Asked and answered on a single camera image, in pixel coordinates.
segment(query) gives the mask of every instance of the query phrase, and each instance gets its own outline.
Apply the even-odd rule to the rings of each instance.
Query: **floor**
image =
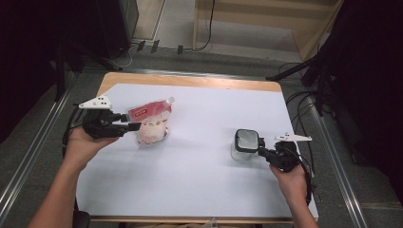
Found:
[[[144,3],[149,1],[148,3],[151,4],[151,0],[138,0],[139,8],[141,1]],[[264,76],[276,75],[279,71],[293,66],[284,66],[283,64],[300,62],[297,49],[292,39],[289,39],[290,33],[287,30],[270,28],[271,37],[268,38],[270,42],[262,42],[263,37],[267,38],[266,32],[268,31],[262,31],[263,35],[260,38],[258,35],[247,37],[249,33],[257,34],[261,28],[238,28],[238,30],[248,32],[237,34],[235,36],[237,39],[229,47],[221,45],[223,43],[222,35],[230,32],[224,29],[232,29],[231,32],[236,32],[236,27],[232,25],[231,28],[228,25],[218,23],[213,24],[210,48],[201,52],[188,51],[178,55],[176,53],[177,45],[191,46],[193,1],[165,0],[164,4],[161,4],[161,1],[155,1],[155,3],[157,4],[155,5],[157,7],[153,9],[155,13],[150,14],[153,15],[154,19],[157,18],[154,21],[158,21],[160,17],[160,23],[157,23],[158,26],[153,28],[145,26],[144,28],[151,28],[152,32],[148,32],[144,36],[145,38],[142,37],[138,41],[147,40],[146,43],[152,45],[154,40],[160,40],[160,48],[155,53],[151,53],[151,47],[144,47],[142,51],[135,51],[133,48],[130,55],[125,53],[114,59],[113,61],[118,65],[126,66],[123,69],[124,72],[138,72],[147,69],[148,72],[154,73],[182,72],[192,74],[192,72],[197,72],[212,77],[264,80]],[[202,23],[200,25],[200,40],[202,40],[202,31],[205,29],[205,25]],[[250,42],[251,40],[259,40],[260,42]],[[60,111],[59,118],[53,123],[48,135],[44,138],[44,144],[39,146],[29,175],[24,180],[23,185],[20,186],[19,194],[15,199],[12,199],[13,204],[7,212],[7,216],[4,220],[0,218],[1,227],[25,227],[28,224],[46,194],[61,162],[61,135],[63,135],[66,127],[71,105],[93,98],[105,73],[106,70],[103,67],[86,59],[84,72],[72,76],[74,80],[77,79],[76,81],[73,80],[76,83],[66,97],[65,106]],[[296,73],[280,82],[285,99],[295,92],[315,89],[314,87],[303,87],[299,79],[300,75]],[[44,120],[48,111],[54,106],[53,96],[54,89],[50,89],[16,127],[11,137],[0,144],[2,154],[9,152],[0,161],[2,168],[2,172],[0,172],[0,183],[2,185],[0,187],[2,189],[7,187],[26,152],[31,150],[30,143],[34,140],[36,132],[40,130],[42,124],[38,120]],[[297,102],[295,101],[289,106],[290,119],[297,115]],[[403,208],[394,195],[387,178],[371,166],[361,167],[352,162],[348,145],[340,134],[332,116],[318,117],[315,111],[309,111],[301,120],[309,134],[314,138],[313,151],[317,170],[314,180],[314,197],[317,202],[320,227],[403,227],[403,217],[401,217]],[[302,153],[308,151],[305,143],[298,146]],[[347,185],[338,178],[343,175],[347,179]],[[345,196],[345,188],[352,189],[353,197],[360,206],[359,212],[364,218],[364,222],[360,224],[355,223],[355,216],[360,215],[352,214],[349,205],[346,204],[346,198],[351,196]],[[289,224],[264,226],[266,228],[291,227]],[[114,222],[91,222],[90,227],[117,227],[117,224]]]

